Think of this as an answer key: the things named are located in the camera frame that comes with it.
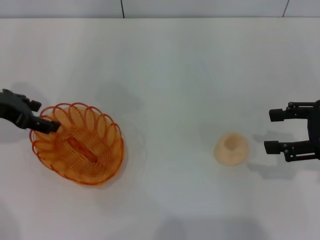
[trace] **white tabletop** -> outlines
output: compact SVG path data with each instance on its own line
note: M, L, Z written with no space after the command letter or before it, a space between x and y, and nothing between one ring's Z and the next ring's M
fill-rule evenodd
M45 168L0 121L1 240L318 240L320 162L264 140L307 140L268 111L320 99L320 19L1 19L1 88L83 102L120 125L115 179L83 187ZM213 157L239 132L251 153Z

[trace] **white wall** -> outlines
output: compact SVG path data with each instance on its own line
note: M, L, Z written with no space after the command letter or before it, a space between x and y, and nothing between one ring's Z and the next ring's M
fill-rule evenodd
M0 17L122 18L120 0L0 0Z
M288 0L122 0L126 18L282 17ZM289 0L285 17L320 17L320 0ZM122 18L121 0L0 0L0 18Z
M285 17L320 17L320 0L290 0Z
M122 0L126 18L282 17L287 0Z

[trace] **black robotic gripper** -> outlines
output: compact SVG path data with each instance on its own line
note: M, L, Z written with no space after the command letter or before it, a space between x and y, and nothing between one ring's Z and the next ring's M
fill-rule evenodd
M7 89L0 92L0 118L6 119L21 129L32 129L49 134L56 132L60 122L34 116L41 107L38 101L29 100L25 95L16 94Z
M307 119L309 140L296 142L265 141L267 154L284 153L285 161L320 160L320 100L316 102L289 102L285 110L271 109L271 122L285 119Z

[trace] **tile grout line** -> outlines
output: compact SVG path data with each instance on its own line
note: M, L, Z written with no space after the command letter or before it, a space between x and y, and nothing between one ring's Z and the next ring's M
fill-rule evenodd
M286 10L287 10L287 7L288 7L288 4L289 4L290 0L287 1L286 5L285 5L285 9L284 9L284 12L282 14L282 17L284 18L285 17L285 13L286 13Z
M120 0L120 2L121 2L121 9L122 9L122 17L125 19L124 4L122 3L122 0Z

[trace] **basket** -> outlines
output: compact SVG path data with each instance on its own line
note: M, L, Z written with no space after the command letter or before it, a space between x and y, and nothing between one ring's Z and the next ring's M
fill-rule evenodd
M119 171L125 155L119 126L93 106L60 103L40 117L61 123L55 133L30 131L32 151L50 170L82 185L99 186Z

